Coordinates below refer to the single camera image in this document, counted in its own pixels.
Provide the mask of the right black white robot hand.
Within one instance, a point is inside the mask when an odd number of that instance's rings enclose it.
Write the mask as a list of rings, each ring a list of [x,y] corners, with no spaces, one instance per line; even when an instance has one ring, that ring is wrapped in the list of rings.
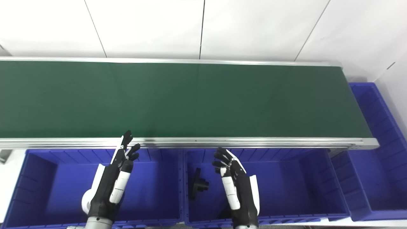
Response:
[[[234,229],[257,229],[260,195],[256,175],[249,176],[240,160],[228,149],[218,147],[212,165],[220,174],[230,206]]]

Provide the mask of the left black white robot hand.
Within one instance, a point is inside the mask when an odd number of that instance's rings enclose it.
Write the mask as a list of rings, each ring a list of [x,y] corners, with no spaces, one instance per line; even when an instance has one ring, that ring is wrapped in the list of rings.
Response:
[[[131,130],[127,130],[114,151],[113,158],[109,165],[100,165],[100,179],[96,186],[95,193],[90,200],[90,209],[87,212],[88,220],[104,220],[114,222],[121,205],[122,197],[128,180],[133,171],[134,161],[139,157],[137,152],[141,145],[139,143],[128,145],[133,139]]]

